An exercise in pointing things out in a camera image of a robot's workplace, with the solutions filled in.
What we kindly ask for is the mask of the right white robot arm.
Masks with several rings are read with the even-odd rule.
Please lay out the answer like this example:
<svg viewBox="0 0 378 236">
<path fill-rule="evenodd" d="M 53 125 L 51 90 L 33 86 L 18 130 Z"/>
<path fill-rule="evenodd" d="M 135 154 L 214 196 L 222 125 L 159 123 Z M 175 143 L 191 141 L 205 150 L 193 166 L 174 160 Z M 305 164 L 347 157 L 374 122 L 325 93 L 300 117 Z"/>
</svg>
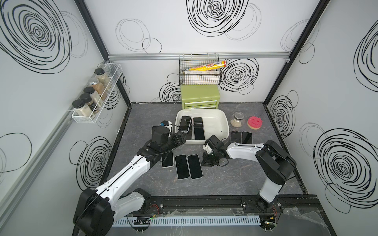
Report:
<svg viewBox="0 0 378 236">
<path fill-rule="evenodd" d="M 205 141 L 203 149 L 201 166 L 221 166 L 221 159 L 244 159 L 257 162 L 261 166 L 266 179 L 255 203 L 261 212 L 272 207 L 273 201 L 297 165 L 294 158 L 272 140 L 262 144 L 243 144 L 241 140 L 226 138 L 223 141 L 212 135 Z"/>
</svg>

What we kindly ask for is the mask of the green metal tool chest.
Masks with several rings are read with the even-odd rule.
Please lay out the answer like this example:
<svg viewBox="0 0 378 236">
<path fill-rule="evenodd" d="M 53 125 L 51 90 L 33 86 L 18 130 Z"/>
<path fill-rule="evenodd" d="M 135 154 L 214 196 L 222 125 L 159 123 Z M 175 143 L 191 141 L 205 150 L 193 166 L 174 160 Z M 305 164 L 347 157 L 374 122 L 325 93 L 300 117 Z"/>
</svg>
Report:
<svg viewBox="0 0 378 236">
<path fill-rule="evenodd" d="M 217 109 L 220 93 L 217 85 L 182 85 L 183 109 Z"/>
</svg>

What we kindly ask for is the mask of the aluminium wall rail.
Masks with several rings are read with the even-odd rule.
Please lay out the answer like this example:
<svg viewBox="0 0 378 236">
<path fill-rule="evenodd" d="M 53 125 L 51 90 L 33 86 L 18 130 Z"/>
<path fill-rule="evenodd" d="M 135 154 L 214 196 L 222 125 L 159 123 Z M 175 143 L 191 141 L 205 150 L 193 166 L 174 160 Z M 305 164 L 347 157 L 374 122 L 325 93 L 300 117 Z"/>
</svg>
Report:
<svg viewBox="0 0 378 236">
<path fill-rule="evenodd" d="M 180 55 L 185 58 L 219 58 L 219 59 L 288 59 L 290 52 L 224 52 L 224 53 L 136 53 L 136 54 L 110 54 L 111 61 L 145 61 L 145 60 L 176 60 Z"/>
</svg>

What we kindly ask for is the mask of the black phone in box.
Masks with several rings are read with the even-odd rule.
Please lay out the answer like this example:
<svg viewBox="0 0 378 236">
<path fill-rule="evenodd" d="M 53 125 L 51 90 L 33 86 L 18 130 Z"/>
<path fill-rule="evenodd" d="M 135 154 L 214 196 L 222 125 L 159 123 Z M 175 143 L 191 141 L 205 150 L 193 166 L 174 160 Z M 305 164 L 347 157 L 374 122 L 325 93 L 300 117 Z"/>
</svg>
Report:
<svg viewBox="0 0 378 236">
<path fill-rule="evenodd" d="M 205 140 L 204 126 L 203 124 L 194 124 L 195 140 Z"/>
</svg>

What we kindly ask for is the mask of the pink smiley sponge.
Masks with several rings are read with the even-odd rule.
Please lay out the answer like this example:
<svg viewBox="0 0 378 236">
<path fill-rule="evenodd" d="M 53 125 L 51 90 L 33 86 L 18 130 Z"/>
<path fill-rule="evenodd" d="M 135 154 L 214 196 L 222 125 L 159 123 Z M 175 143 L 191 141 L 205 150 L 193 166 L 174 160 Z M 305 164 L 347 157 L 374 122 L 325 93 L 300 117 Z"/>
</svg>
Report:
<svg viewBox="0 0 378 236">
<path fill-rule="evenodd" d="M 250 129 L 258 130 L 262 127 L 263 121 L 259 117 L 249 117 L 247 120 L 247 125 Z"/>
</svg>

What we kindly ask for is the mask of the yellow snack package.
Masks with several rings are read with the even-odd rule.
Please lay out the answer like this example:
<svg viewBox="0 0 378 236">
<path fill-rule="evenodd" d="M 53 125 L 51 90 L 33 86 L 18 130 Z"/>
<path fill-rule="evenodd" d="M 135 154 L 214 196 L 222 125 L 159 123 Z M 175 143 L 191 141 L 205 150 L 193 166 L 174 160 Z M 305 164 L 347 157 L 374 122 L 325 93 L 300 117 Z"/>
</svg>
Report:
<svg viewBox="0 0 378 236">
<path fill-rule="evenodd" d="M 210 70 L 217 70 L 220 68 L 226 67 L 226 61 L 221 61 L 221 62 L 216 62 L 212 64 L 207 64 L 207 65 L 201 65 L 197 67 L 192 67 L 188 69 L 188 71 L 210 71 Z"/>
</svg>

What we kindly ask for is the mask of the black phone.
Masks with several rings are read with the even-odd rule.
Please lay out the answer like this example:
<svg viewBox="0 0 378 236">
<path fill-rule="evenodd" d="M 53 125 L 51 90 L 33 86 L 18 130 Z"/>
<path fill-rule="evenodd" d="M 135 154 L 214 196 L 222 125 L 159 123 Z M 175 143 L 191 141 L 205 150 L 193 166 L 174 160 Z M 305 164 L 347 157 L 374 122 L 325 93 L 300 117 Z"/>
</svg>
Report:
<svg viewBox="0 0 378 236">
<path fill-rule="evenodd" d="M 194 124 L 195 140 L 205 140 L 204 126 L 203 124 Z"/>
<path fill-rule="evenodd" d="M 236 142 L 236 143 L 241 143 L 241 138 L 242 138 L 242 133 L 240 131 L 232 131 L 230 135 L 230 141 L 231 142 Z"/>
</svg>

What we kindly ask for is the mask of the glass jar with powder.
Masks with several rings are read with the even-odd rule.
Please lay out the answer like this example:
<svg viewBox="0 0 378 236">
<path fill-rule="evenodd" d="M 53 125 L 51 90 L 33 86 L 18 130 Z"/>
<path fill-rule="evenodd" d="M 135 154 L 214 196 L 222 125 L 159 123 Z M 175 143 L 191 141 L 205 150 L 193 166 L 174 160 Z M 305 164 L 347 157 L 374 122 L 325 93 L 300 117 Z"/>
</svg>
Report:
<svg viewBox="0 0 378 236">
<path fill-rule="evenodd" d="M 235 112 L 230 120 L 230 124 L 235 128 L 240 128 L 243 125 L 244 114 L 242 112 Z"/>
</svg>

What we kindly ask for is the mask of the spice jar black lid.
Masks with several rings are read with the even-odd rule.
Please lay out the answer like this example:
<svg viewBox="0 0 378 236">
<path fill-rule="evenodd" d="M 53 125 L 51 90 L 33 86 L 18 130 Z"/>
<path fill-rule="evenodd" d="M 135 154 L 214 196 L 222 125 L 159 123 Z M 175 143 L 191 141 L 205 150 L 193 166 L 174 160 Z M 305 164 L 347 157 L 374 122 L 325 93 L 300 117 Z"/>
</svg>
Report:
<svg viewBox="0 0 378 236">
<path fill-rule="evenodd" d="M 99 112 L 97 104 L 94 102 L 89 93 L 81 94 L 80 99 L 83 100 L 95 114 Z"/>
<path fill-rule="evenodd" d="M 88 93 L 99 108 L 101 108 L 103 106 L 102 98 L 100 97 L 98 92 L 93 87 L 91 87 L 91 86 L 85 87 L 83 89 L 83 92 Z"/>
<path fill-rule="evenodd" d="M 111 89 L 111 80 L 108 77 L 108 75 L 105 73 L 103 68 L 97 68 L 94 72 L 96 78 L 103 84 L 106 91 L 109 91 Z"/>
<path fill-rule="evenodd" d="M 73 101 L 72 106 L 78 116 L 90 117 L 92 115 L 91 108 L 81 99 Z"/>
</svg>

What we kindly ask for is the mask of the clear wall spice rack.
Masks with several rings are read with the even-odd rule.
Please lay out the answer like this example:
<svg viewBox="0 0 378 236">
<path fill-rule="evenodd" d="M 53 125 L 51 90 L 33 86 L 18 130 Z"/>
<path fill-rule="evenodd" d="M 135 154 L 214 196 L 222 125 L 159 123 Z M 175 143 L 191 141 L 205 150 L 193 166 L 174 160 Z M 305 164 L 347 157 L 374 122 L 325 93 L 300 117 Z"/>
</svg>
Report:
<svg viewBox="0 0 378 236">
<path fill-rule="evenodd" d="M 109 126 L 113 112 L 123 99 L 118 88 L 122 76 L 120 64 L 99 65 L 79 94 L 78 101 L 72 104 L 72 119 L 79 124 L 98 124 L 101 128 Z"/>
</svg>

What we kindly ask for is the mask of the white plastic storage box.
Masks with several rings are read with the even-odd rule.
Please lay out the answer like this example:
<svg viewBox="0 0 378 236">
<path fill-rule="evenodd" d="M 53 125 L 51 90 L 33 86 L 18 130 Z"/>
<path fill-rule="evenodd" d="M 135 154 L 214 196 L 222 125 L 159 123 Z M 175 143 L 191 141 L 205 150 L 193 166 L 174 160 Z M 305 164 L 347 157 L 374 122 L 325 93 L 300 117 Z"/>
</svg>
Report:
<svg viewBox="0 0 378 236">
<path fill-rule="evenodd" d="M 225 113 L 219 109 L 184 109 L 177 113 L 175 121 L 175 131 L 178 131 L 178 126 L 182 116 L 189 116 L 191 118 L 201 117 L 204 125 L 205 140 L 194 140 L 194 132 L 192 132 L 192 139 L 187 140 L 188 145 L 203 145 L 207 139 L 215 135 L 219 140 L 229 137 L 229 125 Z"/>
</svg>

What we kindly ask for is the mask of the lilac case phone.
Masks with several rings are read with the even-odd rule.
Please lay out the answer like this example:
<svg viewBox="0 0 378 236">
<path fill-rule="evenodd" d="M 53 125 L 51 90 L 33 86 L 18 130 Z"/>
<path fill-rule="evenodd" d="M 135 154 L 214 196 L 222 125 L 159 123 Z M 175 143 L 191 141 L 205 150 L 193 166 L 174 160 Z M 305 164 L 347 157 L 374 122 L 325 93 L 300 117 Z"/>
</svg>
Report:
<svg viewBox="0 0 378 236">
<path fill-rule="evenodd" d="M 188 133 L 191 126 L 192 118 L 190 116 L 182 116 L 179 124 L 179 130 Z"/>
</svg>

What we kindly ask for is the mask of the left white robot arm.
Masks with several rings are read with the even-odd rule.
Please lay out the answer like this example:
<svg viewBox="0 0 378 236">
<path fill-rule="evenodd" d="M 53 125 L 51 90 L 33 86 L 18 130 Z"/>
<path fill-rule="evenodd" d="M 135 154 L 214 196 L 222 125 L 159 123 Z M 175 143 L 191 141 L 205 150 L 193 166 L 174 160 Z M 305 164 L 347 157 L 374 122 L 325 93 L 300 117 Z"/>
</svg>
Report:
<svg viewBox="0 0 378 236">
<path fill-rule="evenodd" d="M 82 231 L 87 236 L 105 236 L 114 222 L 142 209 L 147 192 L 135 190 L 124 197 L 124 192 L 144 173 L 162 160 L 165 154 L 186 142 L 181 130 L 172 132 L 173 126 L 164 121 L 152 127 L 152 136 L 134 158 L 110 180 L 95 189 L 85 189 L 78 200 L 73 217 L 74 236 Z"/>
</svg>

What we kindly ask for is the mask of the phone table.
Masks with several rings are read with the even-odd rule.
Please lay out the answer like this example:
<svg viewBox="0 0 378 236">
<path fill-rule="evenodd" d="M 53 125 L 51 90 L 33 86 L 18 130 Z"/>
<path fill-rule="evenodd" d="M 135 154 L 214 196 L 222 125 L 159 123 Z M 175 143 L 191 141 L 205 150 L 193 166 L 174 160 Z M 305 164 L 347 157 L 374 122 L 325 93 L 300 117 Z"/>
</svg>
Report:
<svg viewBox="0 0 378 236">
<path fill-rule="evenodd" d="M 161 157 L 162 168 L 170 168 L 174 166 L 173 151 L 167 152 Z"/>
</svg>

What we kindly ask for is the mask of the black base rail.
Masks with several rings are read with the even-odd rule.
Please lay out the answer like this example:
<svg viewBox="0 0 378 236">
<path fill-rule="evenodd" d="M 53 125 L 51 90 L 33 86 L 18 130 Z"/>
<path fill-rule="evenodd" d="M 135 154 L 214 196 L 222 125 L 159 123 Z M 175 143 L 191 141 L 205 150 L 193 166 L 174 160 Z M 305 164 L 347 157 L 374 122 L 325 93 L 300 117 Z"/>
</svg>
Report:
<svg viewBox="0 0 378 236">
<path fill-rule="evenodd" d="M 129 214 L 167 214 L 176 209 L 241 208 L 243 213 L 274 214 L 288 207 L 318 207 L 315 195 L 277 196 L 272 203 L 258 195 L 238 196 L 150 196 L 133 192 L 111 206 L 107 199 L 96 196 L 83 204 L 87 215 L 124 217 Z"/>
</svg>

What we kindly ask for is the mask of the spice jar silver lid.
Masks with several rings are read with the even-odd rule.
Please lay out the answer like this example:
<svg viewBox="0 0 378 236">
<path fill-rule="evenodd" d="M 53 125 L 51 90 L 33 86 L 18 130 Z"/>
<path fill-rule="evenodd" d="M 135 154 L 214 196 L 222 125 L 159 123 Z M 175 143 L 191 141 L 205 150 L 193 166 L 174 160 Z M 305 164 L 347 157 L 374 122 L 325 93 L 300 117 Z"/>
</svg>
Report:
<svg viewBox="0 0 378 236">
<path fill-rule="evenodd" d="M 89 79 L 89 84 L 98 92 L 102 100 L 105 101 L 107 98 L 107 92 L 103 84 L 96 77 L 91 77 Z"/>
</svg>

